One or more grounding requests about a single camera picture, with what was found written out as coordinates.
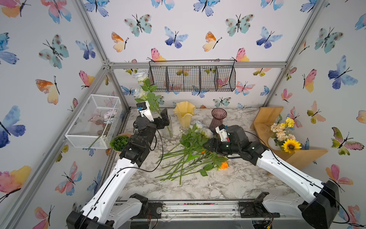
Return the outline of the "white rose stem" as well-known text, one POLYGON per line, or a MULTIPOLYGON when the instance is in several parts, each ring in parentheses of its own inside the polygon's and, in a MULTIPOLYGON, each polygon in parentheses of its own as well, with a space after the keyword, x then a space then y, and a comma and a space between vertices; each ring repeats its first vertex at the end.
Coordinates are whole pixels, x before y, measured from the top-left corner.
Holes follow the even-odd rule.
POLYGON ((160 108, 163 102, 163 97, 161 95, 156 95, 151 89, 153 86, 147 87, 145 85, 136 88, 132 94, 137 103, 148 102, 150 110, 162 117, 162 109, 160 108))
POLYGON ((213 138, 213 133, 210 129, 208 128, 203 128, 201 129, 201 133, 206 137, 206 138, 213 138))
POLYGON ((204 127, 203 123, 199 120, 194 120, 193 124, 196 125, 198 129, 202 129, 204 127))
POLYGON ((133 75, 133 78, 138 81, 139 86, 145 85, 147 87, 153 86, 153 89, 151 89, 153 92, 157 89, 157 86, 153 85, 151 80, 149 79, 147 72, 137 72, 133 75))

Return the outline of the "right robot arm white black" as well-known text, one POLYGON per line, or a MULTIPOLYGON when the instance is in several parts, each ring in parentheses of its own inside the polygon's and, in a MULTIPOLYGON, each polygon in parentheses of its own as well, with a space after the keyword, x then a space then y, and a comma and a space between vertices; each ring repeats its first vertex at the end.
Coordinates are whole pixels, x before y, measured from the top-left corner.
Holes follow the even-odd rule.
POLYGON ((329 229, 340 210, 339 187, 331 180, 322 182, 280 159, 258 141, 249 141, 238 125, 216 128, 219 135, 204 143, 205 150, 223 156, 236 154, 254 166, 266 170, 292 188, 299 198, 262 193, 259 205, 269 213, 282 213, 304 219, 315 229, 329 229))

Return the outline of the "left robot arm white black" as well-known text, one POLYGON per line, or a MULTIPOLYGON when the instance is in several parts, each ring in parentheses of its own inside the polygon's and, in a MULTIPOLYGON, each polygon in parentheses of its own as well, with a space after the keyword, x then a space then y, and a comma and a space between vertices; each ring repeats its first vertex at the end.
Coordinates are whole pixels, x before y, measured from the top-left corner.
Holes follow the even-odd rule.
POLYGON ((117 229, 136 216, 147 216, 148 198, 133 194, 119 208, 113 209, 120 193, 152 151, 151 144, 160 137, 160 129, 170 125, 167 109, 153 118, 148 109, 139 110, 133 123, 134 134, 120 153, 113 172, 94 197, 81 209, 72 211, 66 219, 69 229, 117 229))

